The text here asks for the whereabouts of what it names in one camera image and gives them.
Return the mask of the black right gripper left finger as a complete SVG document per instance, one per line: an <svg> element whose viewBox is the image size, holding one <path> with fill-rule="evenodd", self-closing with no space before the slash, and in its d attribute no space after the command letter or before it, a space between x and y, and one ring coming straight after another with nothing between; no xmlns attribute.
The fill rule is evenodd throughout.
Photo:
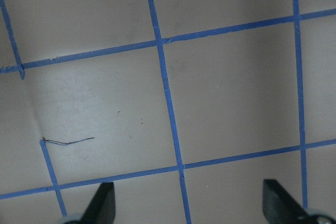
<svg viewBox="0 0 336 224"><path fill-rule="evenodd" d="M114 183L102 183L86 208L79 223L113 224L116 216Z"/></svg>

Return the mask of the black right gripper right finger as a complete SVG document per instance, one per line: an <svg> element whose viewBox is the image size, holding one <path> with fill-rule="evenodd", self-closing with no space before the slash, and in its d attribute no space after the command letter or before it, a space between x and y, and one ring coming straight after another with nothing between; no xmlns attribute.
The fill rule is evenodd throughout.
<svg viewBox="0 0 336 224"><path fill-rule="evenodd" d="M318 223L275 179L264 179L263 214L270 224Z"/></svg>

